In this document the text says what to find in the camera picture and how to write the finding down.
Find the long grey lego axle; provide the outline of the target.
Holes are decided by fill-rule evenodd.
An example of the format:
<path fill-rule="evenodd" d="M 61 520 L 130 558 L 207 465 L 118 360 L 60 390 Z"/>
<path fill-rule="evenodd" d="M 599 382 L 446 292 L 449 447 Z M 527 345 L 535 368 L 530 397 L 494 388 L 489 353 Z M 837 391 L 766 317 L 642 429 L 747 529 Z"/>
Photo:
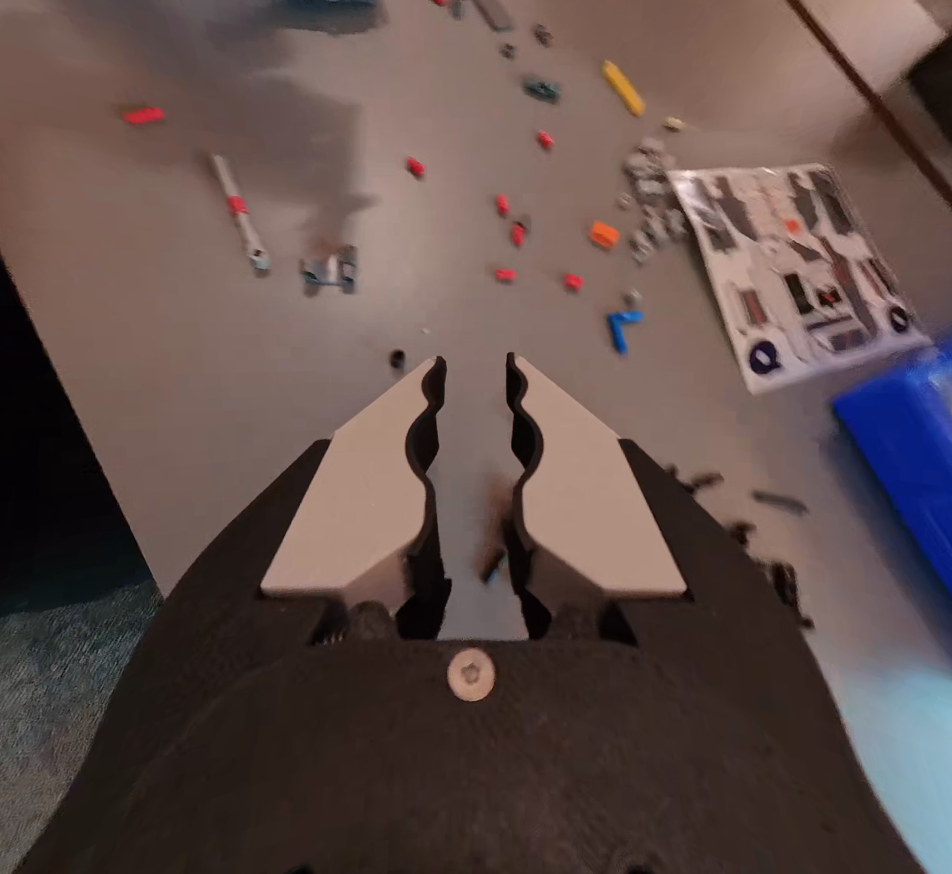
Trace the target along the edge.
<path fill-rule="evenodd" d="M 244 198 L 244 194 L 240 190 L 234 178 L 232 168 L 227 159 L 220 154 L 210 154 L 210 162 L 222 189 L 225 201 L 226 196 L 229 193 L 237 194 Z M 231 216 L 231 218 L 232 223 L 234 224 L 239 235 L 242 248 L 244 249 L 244 255 L 250 262 L 253 269 L 256 271 L 256 273 L 269 273 L 271 268 L 269 253 L 263 245 L 258 232 L 256 231 L 249 211 L 247 217 L 235 219 Z"/>

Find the scattered small red lego bushes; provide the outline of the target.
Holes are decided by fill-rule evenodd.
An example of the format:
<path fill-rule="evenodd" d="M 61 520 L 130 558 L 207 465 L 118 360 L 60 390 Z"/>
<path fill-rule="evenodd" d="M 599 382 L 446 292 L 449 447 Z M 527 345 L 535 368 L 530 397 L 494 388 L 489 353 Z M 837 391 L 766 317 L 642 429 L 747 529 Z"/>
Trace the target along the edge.
<path fill-rule="evenodd" d="M 554 139 L 546 130 L 538 130 L 536 140 L 545 151 L 550 151 L 554 146 Z M 422 179 L 425 175 L 425 166 L 415 157 L 407 157 L 406 168 L 416 179 Z M 512 246 L 515 249 L 521 249 L 526 242 L 526 236 L 530 227 L 529 220 L 525 216 L 523 218 L 512 217 L 506 194 L 495 194 L 493 202 L 497 216 L 500 217 L 508 227 L 509 240 Z M 518 273 L 514 269 L 500 268 L 495 270 L 494 278 L 499 284 L 511 285 L 517 280 Z M 585 280 L 575 273 L 566 273 L 563 279 L 564 287 L 572 292 L 580 291 L 584 287 L 584 284 Z"/>

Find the yellow lego axle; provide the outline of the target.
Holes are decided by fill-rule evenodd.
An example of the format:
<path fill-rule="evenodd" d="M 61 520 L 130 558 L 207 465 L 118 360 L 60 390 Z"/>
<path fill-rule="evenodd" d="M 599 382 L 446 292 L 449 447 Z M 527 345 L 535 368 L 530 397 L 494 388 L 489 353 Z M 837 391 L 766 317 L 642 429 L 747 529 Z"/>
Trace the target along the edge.
<path fill-rule="evenodd" d="M 610 60 L 602 60 L 601 76 L 630 114 L 634 117 L 644 115 L 647 109 L 645 100 L 618 65 Z"/>

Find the blue plastic bin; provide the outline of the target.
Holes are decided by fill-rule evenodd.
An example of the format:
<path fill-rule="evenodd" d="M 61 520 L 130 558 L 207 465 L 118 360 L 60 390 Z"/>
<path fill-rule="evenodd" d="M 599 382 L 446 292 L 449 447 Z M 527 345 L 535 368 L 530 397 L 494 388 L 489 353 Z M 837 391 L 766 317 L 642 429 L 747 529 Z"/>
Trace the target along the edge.
<path fill-rule="evenodd" d="M 842 392 L 831 407 L 950 591 L 950 337 Z"/>

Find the blue angled lego beam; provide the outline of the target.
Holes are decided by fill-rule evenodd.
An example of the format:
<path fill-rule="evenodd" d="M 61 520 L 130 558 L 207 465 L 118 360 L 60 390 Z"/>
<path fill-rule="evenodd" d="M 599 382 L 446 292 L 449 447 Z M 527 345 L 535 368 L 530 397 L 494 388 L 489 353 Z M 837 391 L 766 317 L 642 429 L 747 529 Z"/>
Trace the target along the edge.
<path fill-rule="evenodd" d="M 644 318 L 644 314 L 639 309 L 617 310 L 609 312 L 605 316 L 611 343 L 618 355 L 628 355 L 628 344 L 625 337 L 625 330 L 629 326 L 641 323 Z"/>

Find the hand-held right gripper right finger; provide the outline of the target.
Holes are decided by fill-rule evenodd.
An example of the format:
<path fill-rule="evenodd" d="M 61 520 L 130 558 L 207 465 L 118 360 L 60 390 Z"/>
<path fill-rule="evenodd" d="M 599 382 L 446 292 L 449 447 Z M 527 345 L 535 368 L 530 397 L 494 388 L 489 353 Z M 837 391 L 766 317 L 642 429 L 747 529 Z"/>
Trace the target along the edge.
<path fill-rule="evenodd" d="M 506 403 L 523 467 L 506 525 L 516 594 L 551 616 L 565 606 L 687 595 L 622 438 L 513 352 Z"/>

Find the scattered black lego pieces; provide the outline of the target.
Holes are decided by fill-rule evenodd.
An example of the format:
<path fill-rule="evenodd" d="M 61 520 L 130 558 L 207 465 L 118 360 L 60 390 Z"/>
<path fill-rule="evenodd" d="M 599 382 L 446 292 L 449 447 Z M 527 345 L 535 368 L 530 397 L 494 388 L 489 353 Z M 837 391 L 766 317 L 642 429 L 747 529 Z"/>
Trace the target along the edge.
<path fill-rule="evenodd" d="M 717 487 L 723 481 L 719 472 L 705 472 L 684 480 L 679 475 L 676 466 L 668 466 L 666 471 L 692 497 L 702 490 Z M 808 513 L 808 507 L 803 500 L 792 495 L 780 494 L 772 490 L 753 489 L 750 496 L 754 501 L 773 509 L 797 516 L 804 516 Z M 754 523 L 735 521 L 726 524 L 724 528 L 735 542 L 744 548 L 753 563 L 760 568 L 781 604 L 793 612 L 798 625 L 804 630 L 814 630 L 815 625 L 812 619 L 803 613 L 798 573 L 792 564 L 780 560 L 761 559 L 751 555 L 750 540 L 756 531 Z M 478 577 L 481 583 L 489 584 L 507 564 L 507 560 L 508 546 L 505 535 L 502 534 L 500 544 L 494 547 L 479 566 Z"/>

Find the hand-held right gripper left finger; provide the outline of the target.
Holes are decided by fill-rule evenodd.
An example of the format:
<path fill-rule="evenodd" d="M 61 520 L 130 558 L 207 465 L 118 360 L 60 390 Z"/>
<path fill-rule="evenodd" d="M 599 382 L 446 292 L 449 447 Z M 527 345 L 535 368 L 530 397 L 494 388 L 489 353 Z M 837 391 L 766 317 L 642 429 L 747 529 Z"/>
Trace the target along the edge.
<path fill-rule="evenodd" d="M 263 595 L 378 602 L 392 614 L 413 605 L 441 617 L 448 578 L 427 472 L 445 386 L 446 360 L 429 358 L 333 433 Z"/>

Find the lego sticker sheet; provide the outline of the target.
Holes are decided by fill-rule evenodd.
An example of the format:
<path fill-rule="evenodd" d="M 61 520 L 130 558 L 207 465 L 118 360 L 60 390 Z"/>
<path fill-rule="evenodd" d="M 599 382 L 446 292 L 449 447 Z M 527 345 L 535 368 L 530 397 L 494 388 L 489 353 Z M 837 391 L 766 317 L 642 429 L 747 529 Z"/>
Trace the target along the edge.
<path fill-rule="evenodd" d="M 931 345 L 827 165 L 667 177 L 750 394 Z"/>

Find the pile of light grey connectors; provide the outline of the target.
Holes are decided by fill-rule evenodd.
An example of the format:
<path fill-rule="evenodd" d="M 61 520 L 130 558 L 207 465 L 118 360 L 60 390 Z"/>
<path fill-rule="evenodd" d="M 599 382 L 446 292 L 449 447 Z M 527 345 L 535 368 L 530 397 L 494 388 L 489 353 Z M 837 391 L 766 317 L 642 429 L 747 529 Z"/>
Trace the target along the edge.
<path fill-rule="evenodd" d="M 625 156 L 625 204 L 638 223 L 628 238 L 634 261 L 644 265 L 655 253 L 688 236 L 689 223 L 669 176 L 673 158 L 657 137 L 645 137 Z"/>

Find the dark grey lego panel piece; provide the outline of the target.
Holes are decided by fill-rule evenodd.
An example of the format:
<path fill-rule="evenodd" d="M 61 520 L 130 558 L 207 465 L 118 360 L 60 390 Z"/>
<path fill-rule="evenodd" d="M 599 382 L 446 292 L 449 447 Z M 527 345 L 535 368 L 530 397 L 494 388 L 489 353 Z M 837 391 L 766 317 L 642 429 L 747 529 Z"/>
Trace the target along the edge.
<path fill-rule="evenodd" d="M 356 246 L 347 244 L 327 256 L 299 261 L 299 273 L 309 289 L 336 288 L 352 295 L 358 288 L 359 253 Z"/>

